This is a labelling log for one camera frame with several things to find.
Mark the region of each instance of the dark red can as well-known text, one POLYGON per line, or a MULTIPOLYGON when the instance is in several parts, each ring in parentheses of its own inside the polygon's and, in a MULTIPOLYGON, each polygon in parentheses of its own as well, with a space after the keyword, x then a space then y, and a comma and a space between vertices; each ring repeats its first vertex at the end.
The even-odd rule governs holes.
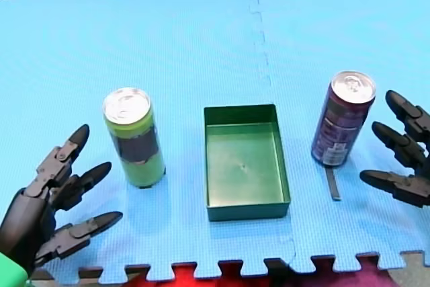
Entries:
POLYGON ((375 95, 375 83, 363 73, 344 71, 333 77, 312 142, 317 161, 326 166, 346 161, 375 95))

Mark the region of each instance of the blue foam mat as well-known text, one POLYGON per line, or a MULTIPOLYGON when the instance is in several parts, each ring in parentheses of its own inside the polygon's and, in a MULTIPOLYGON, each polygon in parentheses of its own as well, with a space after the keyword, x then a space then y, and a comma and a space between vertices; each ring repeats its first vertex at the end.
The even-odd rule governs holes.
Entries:
POLYGON ((316 255, 334 255, 335 270, 358 270, 359 253, 379 253, 381 268, 401 267, 401 251, 428 250, 430 213, 363 185, 358 173, 405 170, 367 126, 336 174, 343 201, 334 203, 309 146, 329 79, 343 69, 369 73, 378 84, 367 125, 396 125, 383 100, 390 88, 430 110, 426 3, 0 1, 1 215, 52 146, 86 122, 91 136, 75 172, 107 160, 113 169, 80 205, 58 214, 58 225, 112 210, 124 218, 88 248, 47 265, 60 282, 76 282, 77 269, 91 266, 104 268, 101 282, 123 282, 124 266, 136 264, 151 266, 149 279, 164 280, 179 262, 196 262, 197 277, 212 277, 218 261, 236 259, 244 275, 264 274, 265 258, 310 272, 316 255), (129 85, 153 99, 167 163, 166 178, 145 191, 124 183, 101 118, 104 96, 129 85), (209 223, 203 107, 271 102, 292 193, 288 216, 209 223))

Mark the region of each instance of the black robotic finger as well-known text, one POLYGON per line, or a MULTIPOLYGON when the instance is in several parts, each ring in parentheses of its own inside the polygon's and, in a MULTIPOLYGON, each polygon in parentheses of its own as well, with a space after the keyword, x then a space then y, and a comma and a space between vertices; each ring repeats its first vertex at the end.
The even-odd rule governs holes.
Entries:
POLYGON ((121 212, 108 212, 81 223, 67 224, 55 231, 51 240, 41 246, 34 265, 40 267, 54 258, 64 259, 86 247, 94 237, 122 218, 121 212))
POLYGON ((414 106, 397 92, 387 91, 385 96, 390 109, 404 124, 405 131, 417 142, 430 145, 430 115, 420 106, 414 106))
POLYGON ((360 173, 365 183, 392 194, 393 198, 418 207, 430 205, 430 182, 421 176, 401 176, 385 171, 360 173))
POLYGON ((374 122, 372 130, 387 148, 394 151, 394 157, 403 166, 414 170, 420 170, 424 166, 424 149, 409 135, 401 135, 380 122, 374 122))
POLYGON ((69 139, 60 148, 57 154, 57 159, 60 161, 71 159, 71 163, 73 163, 87 143, 88 137, 89 126, 84 124, 80 126, 74 133, 72 133, 69 139))
POLYGON ((110 162, 100 164, 85 172, 81 177, 69 177, 59 188, 51 190, 50 205, 55 210, 70 210, 82 200, 82 195, 96 186, 112 167, 110 162))
POLYGON ((37 168, 37 176, 25 189, 24 194, 37 198, 47 190, 62 186, 72 173, 72 164, 85 146, 89 127, 79 127, 62 147, 54 147, 37 168))

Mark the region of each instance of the rectangular tray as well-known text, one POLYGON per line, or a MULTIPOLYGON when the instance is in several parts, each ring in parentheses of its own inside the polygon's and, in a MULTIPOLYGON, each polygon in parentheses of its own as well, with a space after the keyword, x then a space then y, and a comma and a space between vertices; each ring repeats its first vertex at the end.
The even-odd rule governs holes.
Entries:
POLYGON ((274 105, 204 110, 210 221, 280 218, 290 204, 274 105))

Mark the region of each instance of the soda can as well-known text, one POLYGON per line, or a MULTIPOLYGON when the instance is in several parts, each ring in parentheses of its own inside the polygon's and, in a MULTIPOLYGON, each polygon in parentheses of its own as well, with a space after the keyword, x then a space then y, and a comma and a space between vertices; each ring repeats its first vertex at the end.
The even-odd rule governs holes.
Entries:
POLYGON ((363 73, 343 71, 333 77, 312 142, 317 161, 326 166, 346 161, 375 95, 375 83, 363 73))
POLYGON ((118 89, 104 99, 103 115, 127 180, 139 188, 157 183, 166 167, 149 96, 133 87, 118 89))

